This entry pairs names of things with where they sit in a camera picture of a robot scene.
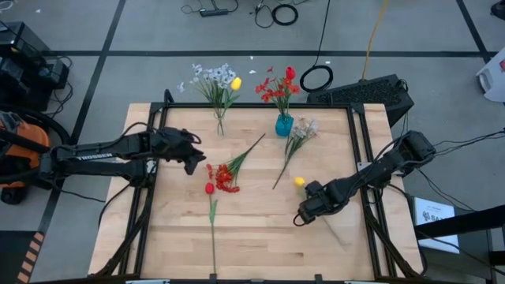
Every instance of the yellow tulip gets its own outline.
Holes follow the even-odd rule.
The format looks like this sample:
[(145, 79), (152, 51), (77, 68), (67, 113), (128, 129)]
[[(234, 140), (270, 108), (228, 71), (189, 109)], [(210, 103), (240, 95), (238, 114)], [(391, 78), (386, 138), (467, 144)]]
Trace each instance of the yellow tulip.
[(296, 177), (294, 179), (294, 184), (298, 187), (302, 187), (305, 185), (305, 179), (303, 179), (303, 177)]
[(231, 82), (231, 89), (234, 91), (238, 91), (241, 85), (242, 85), (242, 79), (237, 77)]

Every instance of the wooden tabletop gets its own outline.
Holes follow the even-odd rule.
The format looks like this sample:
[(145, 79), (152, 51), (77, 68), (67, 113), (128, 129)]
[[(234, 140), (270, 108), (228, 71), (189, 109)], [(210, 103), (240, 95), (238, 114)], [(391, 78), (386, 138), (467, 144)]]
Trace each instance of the wooden tabletop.
[[(132, 104), (125, 126), (148, 120), (149, 104)], [(204, 192), (208, 182), (205, 164), (224, 163), (246, 151), (263, 133), (249, 153), (238, 178), (239, 193), (218, 191), (215, 216), (217, 275), (221, 279), (373, 280), (372, 263), (365, 232), (360, 195), (338, 214), (308, 226), (295, 227), (293, 217), (301, 202), (295, 177), (326, 184), (356, 172), (349, 123), (344, 110), (291, 109), (294, 118), (304, 115), (319, 122), (318, 136), (292, 158), (277, 187), (272, 190), (284, 161), (286, 140), (275, 134), (276, 109), (229, 109), (225, 136), (216, 134), (212, 109), (170, 109), (167, 126), (186, 128), (202, 139), (197, 147), (208, 157), (192, 176), (181, 164), (160, 163), (144, 254), (143, 278), (208, 278), (212, 273), (209, 203)], [(383, 105), (365, 105), (373, 152), (391, 141)], [(365, 150), (359, 119), (355, 117), (361, 155)], [(127, 181), (115, 177), (107, 198)], [(392, 183), (402, 188), (402, 180)], [(106, 210), (99, 228), (89, 272), (97, 272), (121, 244), (129, 216), (133, 189), (117, 198)], [(413, 269), (422, 264), (405, 197), (386, 188), (383, 204), (391, 240)], [(381, 270), (386, 275), (383, 247), (378, 241)], [(133, 271), (137, 243), (132, 245), (128, 271)]]

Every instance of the table frame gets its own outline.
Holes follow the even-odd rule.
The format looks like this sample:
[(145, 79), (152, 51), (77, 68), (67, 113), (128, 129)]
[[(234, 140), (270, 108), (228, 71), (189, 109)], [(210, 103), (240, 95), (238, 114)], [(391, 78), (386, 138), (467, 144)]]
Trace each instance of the table frame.
[[(165, 91), (164, 94), (164, 101), (162, 103), (151, 103), (151, 107), (149, 110), (149, 117), (148, 117), (148, 124), (152, 127), (155, 126), (155, 118), (158, 115), (158, 113), (161, 114), (161, 119), (159, 122), (159, 127), (165, 127), (166, 123), (166, 118), (168, 115), (168, 112), (170, 109), (173, 108), (208, 108), (211, 107), (209, 103), (176, 103), (170, 94), (168, 90)], [(233, 108), (276, 108), (275, 104), (265, 104), (265, 103), (235, 103), (231, 107)], [(307, 103), (291, 103), (290, 108), (296, 108), (296, 109), (339, 109), (339, 110), (345, 110), (347, 113), (347, 118), (349, 122), (349, 129), (350, 129), (350, 138), (351, 138), (351, 143), (353, 147), (353, 155), (354, 155), (354, 160), (355, 160), (355, 165), (356, 165), (356, 171), (359, 169), (357, 168), (357, 164), (361, 162), (361, 153), (360, 153), (360, 148), (359, 148), (359, 142), (357, 138), (357, 130), (356, 130), (356, 125), (355, 125), (355, 120), (354, 120), (354, 114), (357, 114), (359, 119), (360, 119), (360, 126), (361, 126), (361, 131), (362, 131), (362, 136), (363, 136), (363, 141), (365, 145), (365, 153), (366, 153), (366, 159), (368, 162), (371, 162), (374, 159), (373, 153), (372, 153), (372, 145), (370, 142), (370, 136), (368, 134), (368, 126), (367, 126), (367, 121), (365, 117), (365, 108), (362, 103), (333, 103), (331, 105), (321, 105), (321, 104), (307, 104)], [(159, 160), (155, 160), (155, 165), (158, 166)], [(147, 189), (147, 195), (145, 198), (145, 203), (144, 203), (144, 208), (138, 218), (136, 218), (137, 213), (138, 213), (138, 207), (140, 206), (140, 192), (142, 191), (142, 188), (137, 187), (135, 188), (134, 194), (133, 194), (133, 199), (132, 199), (132, 205), (130, 208), (130, 213), (129, 213), (129, 220), (127, 224), (127, 229), (126, 229), (126, 236), (125, 240), (122, 242), (122, 244), (119, 246), (117, 252), (114, 254), (112, 259), (109, 261), (109, 263), (106, 264), (104, 269), (99, 271), (95, 277), (89, 278), (88, 280), (94, 283), (104, 281), (106, 283), (113, 283), (115, 280), (121, 279), (121, 283), (124, 283), (126, 279), (140, 279), (140, 273), (142, 271), (142, 265), (143, 265), (143, 260), (144, 260), (144, 252), (145, 252), (145, 245), (147, 242), (147, 235), (148, 235), (148, 227), (149, 227), (149, 217), (151, 214), (151, 208), (152, 208), (152, 199), (154, 196), (154, 191), (155, 191), (155, 180), (156, 180), (156, 175), (157, 175), (157, 170), (154, 170), (154, 172), (151, 174), (151, 177), (149, 178), (148, 185), (145, 187)], [(361, 202), (362, 202), (362, 207), (363, 210), (366, 209), (366, 207), (369, 204), (369, 198), (367, 194), (367, 190), (365, 188), (360, 190), (361, 194)], [(381, 229), (384, 231), (384, 233), (388, 236), (387, 232), (387, 220), (385, 217), (384, 209), (383, 209), (383, 203), (382, 200), (380, 199), (379, 193), (374, 192), (374, 199), (376, 200), (375, 205), (376, 205), (376, 216), (378, 219), (378, 222), (380, 224)], [(384, 254), (386, 258), (386, 263), (387, 263), (387, 271), (389, 275), (382, 276), (381, 275), (381, 270), (380, 270), (380, 261), (379, 261), (379, 256), (377, 252), (377, 244), (376, 244), (376, 237), (375, 237), (375, 232), (373, 231), (372, 227), (368, 224), (365, 223), (366, 226), (366, 232), (367, 232), (367, 238), (368, 238), (368, 246), (369, 246), (369, 251), (370, 251), (370, 258), (372, 261), (372, 270), (374, 274), (374, 278), (376, 281), (383, 281), (383, 282), (390, 282), (390, 283), (445, 283), (445, 282), (439, 282), (439, 281), (433, 281), (429, 279), (424, 279), (424, 278), (399, 278), (396, 274), (395, 270), (395, 262), (393, 261), (391, 257), (391, 253), (386, 249), (384, 246)], [(127, 274), (126, 269), (128, 267), (128, 259), (129, 259), (129, 247), (133, 243), (135, 237), (137, 235), (139, 236), (139, 243), (138, 243), (138, 249), (137, 249), (137, 255), (135, 258), (135, 264), (133, 268), (133, 273), (132, 274)], [(119, 269), (118, 269), (118, 275), (117, 276), (111, 276), (114, 272), (114, 269), (117, 267), (119, 264)], [(217, 275), (215, 274), (210, 274), (209, 279), (171, 279), (171, 283), (217, 283), (221, 282), (222, 279), (217, 280)], [(245, 279), (245, 280), (223, 280), (226, 283), (244, 283), (244, 282), (252, 282), (251, 279)], [(322, 284), (322, 283), (344, 283), (344, 281), (324, 281), (322, 275), (314, 275), (314, 280), (312, 281), (279, 281), (279, 280), (264, 280), (264, 282), (268, 283), (275, 283), (275, 284), (281, 284), (281, 283), (317, 283), (317, 284)]]

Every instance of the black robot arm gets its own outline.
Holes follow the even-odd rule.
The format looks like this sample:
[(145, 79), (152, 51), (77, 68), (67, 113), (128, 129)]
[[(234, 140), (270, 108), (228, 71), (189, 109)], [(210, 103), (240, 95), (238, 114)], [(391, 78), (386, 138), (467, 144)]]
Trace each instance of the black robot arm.
[(334, 179), (324, 186), (318, 181), (308, 184), (305, 187), (307, 200), (300, 203), (298, 208), (302, 225), (311, 223), (317, 216), (340, 212), (359, 188), (368, 185), (384, 187), (395, 171), (402, 170), (407, 175), (432, 161), (436, 153), (425, 136), (415, 131), (409, 131), (391, 144), (394, 146), (390, 151), (350, 177)]
[[(148, 175), (146, 160), (165, 159), (184, 163), (185, 172), (193, 174), (204, 153), (193, 147), (201, 144), (198, 136), (186, 129), (171, 127), (121, 135), (111, 142), (57, 146), (40, 158), (39, 175), (51, 180), (72, 174), (119, 176), (140, 185)], [(97, 162), (98, 159), (120, 158), (126, 163)]]

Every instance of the blue vase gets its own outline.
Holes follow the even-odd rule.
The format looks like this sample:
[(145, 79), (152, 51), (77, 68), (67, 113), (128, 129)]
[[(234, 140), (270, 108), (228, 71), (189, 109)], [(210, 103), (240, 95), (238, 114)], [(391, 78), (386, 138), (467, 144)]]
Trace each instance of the blue vase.
[(277, 117), (277, 123), (275, 123), (275, 132), (281, 137), (288, 137), (291, 132), (291, 127), (293, 126), (294, 118), (290, 114), (279, 114)]

